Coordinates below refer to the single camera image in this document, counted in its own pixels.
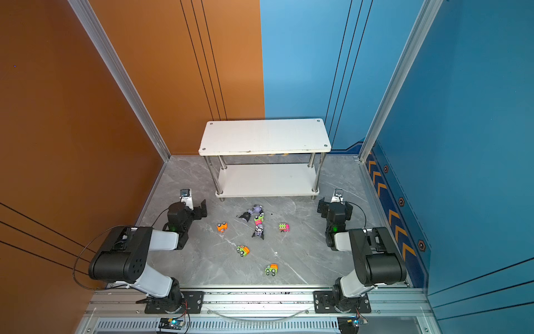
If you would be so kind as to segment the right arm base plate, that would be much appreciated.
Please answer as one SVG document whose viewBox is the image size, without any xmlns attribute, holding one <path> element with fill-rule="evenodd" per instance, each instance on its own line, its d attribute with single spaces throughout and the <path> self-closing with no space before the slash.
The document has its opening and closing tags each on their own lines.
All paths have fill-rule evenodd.
<svg viewBox="0 0 534 334">
<path fill-rule="evenodd" d="M 314 310 L 318 314 L 362 313 L 370 314 L 371 303 L 367 295 L 347 298 L 333 291 L 314 291 Z"/>
</svg>

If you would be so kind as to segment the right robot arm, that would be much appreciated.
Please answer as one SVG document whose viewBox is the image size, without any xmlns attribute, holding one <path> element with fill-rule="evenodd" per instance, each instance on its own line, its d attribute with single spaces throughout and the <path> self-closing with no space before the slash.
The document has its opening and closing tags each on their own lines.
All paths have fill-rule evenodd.
<svg viewBox="0 0 534 334">
<path fill-rule="evenodd" d="M 365 306 L 367 294 L 379 285 L 394 285 L 407 278 L 405 260 L 389 230 L 379 228 L 347 229 L 354 206 L 342 200 L 318 202 L 317 212 L 326 220 L 325 241 L 333 251 L 349 252 L 353 269 L 336 279 L 332 293 L 320 301 L 321 307 L 339 313 L 357 313 Z"/>
</svg>

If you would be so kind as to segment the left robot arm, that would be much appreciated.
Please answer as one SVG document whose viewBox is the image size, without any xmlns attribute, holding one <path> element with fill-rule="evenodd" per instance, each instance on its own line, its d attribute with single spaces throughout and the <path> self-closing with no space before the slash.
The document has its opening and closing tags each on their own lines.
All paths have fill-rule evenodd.
<svg viewBox="0 0 534 334">
<path fill-rule="evenodd" d="M 190 303 L 182 294 L 178 279 L 151 267 L 147 258 L 151 251 L 182 250 L 193 221 L 207 217 L 207 203 L 203 200 L 197 207 L 173 203 L 168 213 L 170 217 L 163 230 L 129 225 L 111 228 L 88 268 L 93 280 L 123 284 L 143 292 L 145 298 L 136 303 L 144 304 L 147 314 L 189 311 Z"/>
</svg>

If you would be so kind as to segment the black purple Kuromi figure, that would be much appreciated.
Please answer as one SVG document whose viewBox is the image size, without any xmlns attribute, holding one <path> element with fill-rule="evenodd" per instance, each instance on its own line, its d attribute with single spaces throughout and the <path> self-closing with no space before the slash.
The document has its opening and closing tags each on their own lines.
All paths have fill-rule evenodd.
<svg viewBox="0 0 534 334">
<path fill-rule="evenodd" d="M 259 223 L 255 225 L 252 237 L 259 237 L 261 239 L 264 239 L 264 224 L 263 223 Z"/>
</svg>

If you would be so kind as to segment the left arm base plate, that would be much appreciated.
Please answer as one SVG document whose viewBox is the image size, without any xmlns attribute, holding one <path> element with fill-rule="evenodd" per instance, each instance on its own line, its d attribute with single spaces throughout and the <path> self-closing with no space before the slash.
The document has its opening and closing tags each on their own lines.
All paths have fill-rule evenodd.
<svg viewBox="0 0 534 334">
<path fill-rule="evenodd" d="M 148 297 L 145 302 L 145 314 L 189 315 L 200 314 L 204 302 L 203 291 L 186 291 L 171 294 L 165 298 Z"/>
</svg>

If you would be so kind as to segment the purple black figure toy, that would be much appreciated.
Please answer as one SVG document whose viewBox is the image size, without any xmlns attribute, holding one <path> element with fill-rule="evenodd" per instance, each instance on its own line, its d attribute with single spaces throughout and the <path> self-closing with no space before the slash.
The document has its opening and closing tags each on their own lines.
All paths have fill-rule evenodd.
<svg viewBox="0 0 534 334">
<path fill-rule="evenodd" d="M 249 222 L 252 217 L 259 216 L 263 212 L 261 205 L 254 205 L 252 209 L 247 210 L 239 216 L 240 219 Z"/>
</svg>

